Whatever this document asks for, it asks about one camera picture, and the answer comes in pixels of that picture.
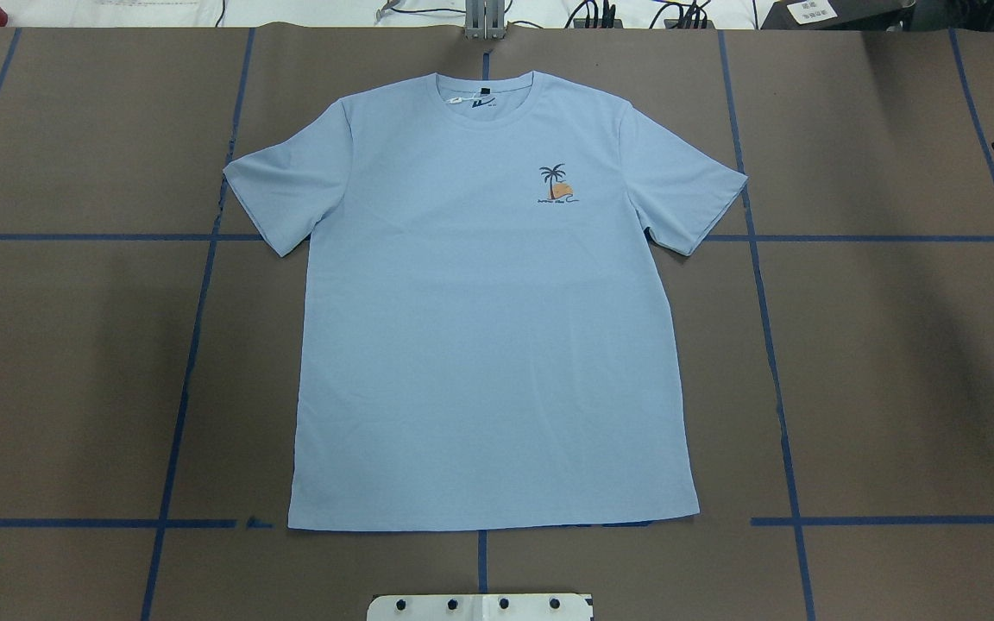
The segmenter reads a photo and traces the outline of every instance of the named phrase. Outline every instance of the light blue t-shirt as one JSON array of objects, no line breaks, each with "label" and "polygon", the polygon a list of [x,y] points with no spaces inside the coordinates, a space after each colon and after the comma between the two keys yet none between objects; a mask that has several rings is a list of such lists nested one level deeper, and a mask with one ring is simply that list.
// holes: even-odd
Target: light blue t-shirt
[{"label": "light blue t-shirt", "polygon": [[693,252],[745,176],[539,72],[350,95],[224,172],[279,255],[311,237],[289,526],[699,511],[644,229]]}]

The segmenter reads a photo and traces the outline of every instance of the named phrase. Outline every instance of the chest logo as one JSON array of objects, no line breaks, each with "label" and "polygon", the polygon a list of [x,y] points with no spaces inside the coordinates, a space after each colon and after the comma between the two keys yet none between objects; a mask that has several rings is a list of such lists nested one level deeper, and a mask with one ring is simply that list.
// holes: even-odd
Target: chest logo
[{"label": "chest logo", "polygon": [[544,183],[547,184],[547,198],[539,199],[537,202],[577,202],[576,198],[573,198],[573,187],[565,181],[565,170],[563,170],[564,164],[555,164],[554,166],[540,166],[540,176],[544,178]]}]

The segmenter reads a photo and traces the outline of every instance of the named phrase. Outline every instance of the metal bracket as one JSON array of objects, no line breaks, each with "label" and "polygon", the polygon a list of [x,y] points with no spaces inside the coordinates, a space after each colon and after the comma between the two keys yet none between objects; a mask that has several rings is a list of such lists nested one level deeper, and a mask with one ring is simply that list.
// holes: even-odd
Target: metal bracket
[{"label": "metal bracket", "polygon": [[592,621],[593,596],[577,593],[381,596],[367,621]]},{"label": "metal bracket", "polygon": [[467,39],[505,39],[505,0],[466,0]]}]

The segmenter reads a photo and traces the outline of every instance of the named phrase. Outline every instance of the neckline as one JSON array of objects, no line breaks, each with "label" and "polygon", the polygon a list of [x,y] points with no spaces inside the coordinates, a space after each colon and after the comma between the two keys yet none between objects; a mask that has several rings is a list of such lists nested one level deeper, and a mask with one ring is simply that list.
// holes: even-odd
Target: neckline
[{"label": "neckline", "polygon": [[[456,122],[463,127],[467,127],[467,129],[494,129],[494,127],[504,127],[510,122],[516,122],[517,119],[520,119],[525,114],[528,114],[528,111],[532,110],[532,106],[535,106],[542,88],[544,88],[544,75],[538,71],[529,71],[517,78],[461,79],[432,73],[425,76],[425,89],[429,92],[431,103],[437,107],[438,114],[443,115],[444,118],[450,119],[451,122]],[[453,88],[453,90],[457,91],[478,91],[482,87],[488,87],[493,91],[511,91],[514,88],[527,87],[529,91],[524,102],[521,102],[520,106],[509,111],[505,116],[489,119],[489,121],[481,121],[481,119],[462,116],[450,110],[447,107],[447,103],[443,101],[442,96],[439,95],[439,87],[441,86]]]}]

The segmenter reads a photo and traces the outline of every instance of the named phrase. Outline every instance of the palm tree graphic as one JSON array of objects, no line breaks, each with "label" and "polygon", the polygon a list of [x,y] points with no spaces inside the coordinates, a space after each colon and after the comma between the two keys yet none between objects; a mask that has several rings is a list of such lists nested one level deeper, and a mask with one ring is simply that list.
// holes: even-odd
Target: palm tree graphic
[{"label": "palm tree graphic", "polygon": [[564,164],[555,164],[553,168],[547,168],[547,166],[540,166],[542,176],[544,176],[544,183],[548,185],[547,196],[553,199],[555,197],[555,182],[563,180],[565,177],[565,172],[563,171]]}]

